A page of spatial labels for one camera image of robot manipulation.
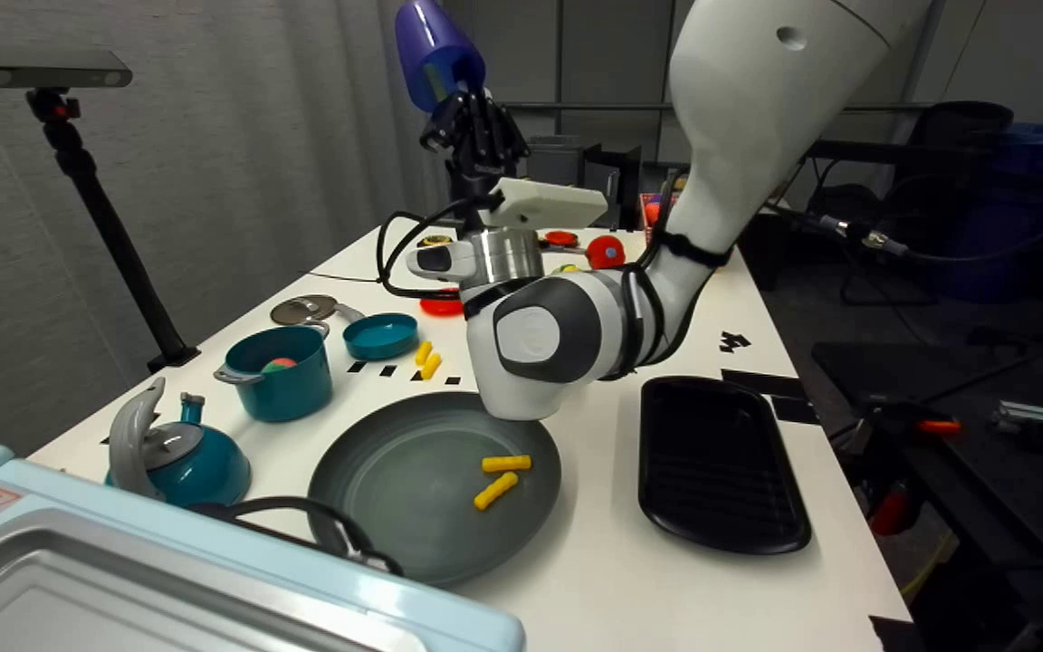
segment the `black tray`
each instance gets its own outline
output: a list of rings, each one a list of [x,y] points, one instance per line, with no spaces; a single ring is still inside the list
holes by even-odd
[[[785,555],[810,540],[766,403],[703,376],[642,386],[638,502],[660,528],[718,549]]]

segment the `white table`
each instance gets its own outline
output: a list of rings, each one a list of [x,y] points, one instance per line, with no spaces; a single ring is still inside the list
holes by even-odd
[[[301,276],[211,339],[184,369],[163,369],[165,395],[160,414],[175,415],[177,392],[206,395],[206,424],[229,432],[253,464],[248,494],[303,491],[318,456],[364,414],[424,395],[474,392],[462,323],[418,318],[424,336],[444,356],[433,381],[408,381],[405,357],[394,376],[379,365],[346,374],[345,339],[329,336],[332,403],[295,424],[253,424],[236,386],[217,385],[219,356],[245,334],[268,328],[270,305],[301,294],[332,294],[360,311],[415,311],[411,300],[388,296],[371,282],[341,282],[322,276],[371,276],[371,231],[313,271]],[[719,350],[719,328],[746,334],[748,347]],[[660,532],[638,507],[638,403],[653,376],[718,369],[748,369],[791,376],[791,362],[773,323],[736,253],[714,276],[694,306],[694,323],[682,350],[638,369],[614,385],[589,385],[573,395],[551,421],[565,464],[561,500],[543,532],[497,573],[459,585],[459,593],[520,616],[528,649],[876,649],[869,616],[907,619],[907,607],[851,500],[840,464],[810,424],[783,424],[783,440],[795,470],[810,543],[795,555],[741,557],[718,555]],[[129,386],[31,459],[84,476],[103,476],[103,432],[112,414],[144,385]],[[301,513],[255,517],[270,528],[306,536]]]

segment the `yellow food piece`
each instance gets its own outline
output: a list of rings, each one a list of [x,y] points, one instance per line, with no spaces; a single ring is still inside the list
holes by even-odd
[[[429,339],[418,339],[418,347],[411,350],[411,362],[424,365],[426,356],[433,356],[433,345],[429,345]]]
[[[474,507],[487,509],[499,494],[505,494],[520,476],[513,470],[497,475],[497,481],[487,481],[479,494]]]
[[[429,381],[429,376],[439,374],[439,365],[440,365],[440,356],[433,350],[433,356],[426,356],[426,362],[418,365],[418,376]]]
[[[482,456],[485,475],[528,470],[532,456]]]

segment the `gray frying pan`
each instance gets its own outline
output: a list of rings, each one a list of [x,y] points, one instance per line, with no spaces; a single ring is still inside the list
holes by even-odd
[[[532,470],[487,509],[482,456],[532,456]],[[345,509],[405,577],[466,583],[504,564],[545,522],[561,488],[558,446],[537,421],[492,421],[479,395],[418,395],[359,421],[329,446],[306,494]],[[313,540],[332,525],[306,517]]]

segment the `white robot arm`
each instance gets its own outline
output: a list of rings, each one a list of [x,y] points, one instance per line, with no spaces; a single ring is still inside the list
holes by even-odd
[[[415,248],[408,269],[459,278],[485,409],[539,421],[567,386],[665,357],[746,222],[922,7],[694,0],[671,57],[672,110],[690,139],[688,188],[665,231],[624,271],[543,276],[510,182],[499,185],[499,207],[482,211],[485,228]]]

